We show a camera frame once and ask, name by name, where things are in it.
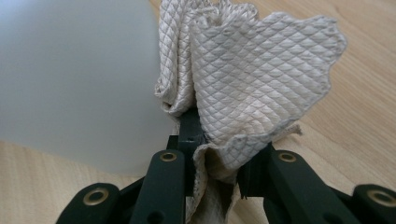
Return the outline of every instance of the folded cloth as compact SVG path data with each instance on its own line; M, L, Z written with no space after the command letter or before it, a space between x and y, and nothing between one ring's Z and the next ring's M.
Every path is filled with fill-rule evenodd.
M324 16L259 20L251 4L162 1L155 94L176 120L197 106L209 142L193 156L187 221L226 222L238 169L330 90L329 70L346 45Z

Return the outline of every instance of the beige cloth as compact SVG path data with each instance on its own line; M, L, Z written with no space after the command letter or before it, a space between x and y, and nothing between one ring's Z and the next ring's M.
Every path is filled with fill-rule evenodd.
M155 94L174 118L197 106L209 140L193 156L188 221L226 222L238 169L330 90L346 45L324 16L259 20L251 4L163 0Z

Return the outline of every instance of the wooden table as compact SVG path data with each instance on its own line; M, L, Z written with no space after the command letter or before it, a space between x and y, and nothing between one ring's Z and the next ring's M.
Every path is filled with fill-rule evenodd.
M158 16L160 0L150 2ZM298 152L328 185L343 192L363 183L396 189L396 2L249 2L262 17L279 10L300 19L335 17L348 40L332 68L330 94L300 121L304 136L287 137L276 148ZM0 142L0 170L0 223L54 223L87 185L110 182L123 188L136 180L8 142ZM240 201L231 223L266 223L262 201Z

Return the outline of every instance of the quilted fabric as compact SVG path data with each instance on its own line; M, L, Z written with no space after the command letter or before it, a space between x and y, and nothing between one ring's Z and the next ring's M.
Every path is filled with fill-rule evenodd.
M329 91L329 70L346 45L324 16L259 20L251 4L163 0L155 94L174 118L197 106L209 140L194 153L188 221L226 221L232 202L217 181L233 186L243 164Z

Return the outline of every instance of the cloth fold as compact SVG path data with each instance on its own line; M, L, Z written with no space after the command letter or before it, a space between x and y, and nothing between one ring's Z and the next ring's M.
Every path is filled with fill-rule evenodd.
M238 169L326 95L329 70L346 46L324 16L276 12L260 20L251 4L162 1L155 94L176 120L198 107L209 142L193 156L187 221L227 220L235 191L219 195L223 184L235 186Z

